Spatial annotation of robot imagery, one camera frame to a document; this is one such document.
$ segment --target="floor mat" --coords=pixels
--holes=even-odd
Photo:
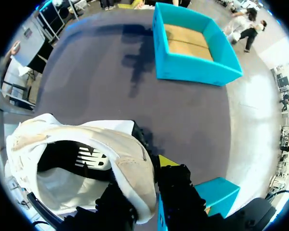
[[[35,116],[53,113],[70,125],[134,120],[152,152],[186,164],[194,184],[225,177],[226,87],[156,79],[152,18],[153,11],[120,10],[66,28],[45,67]]]

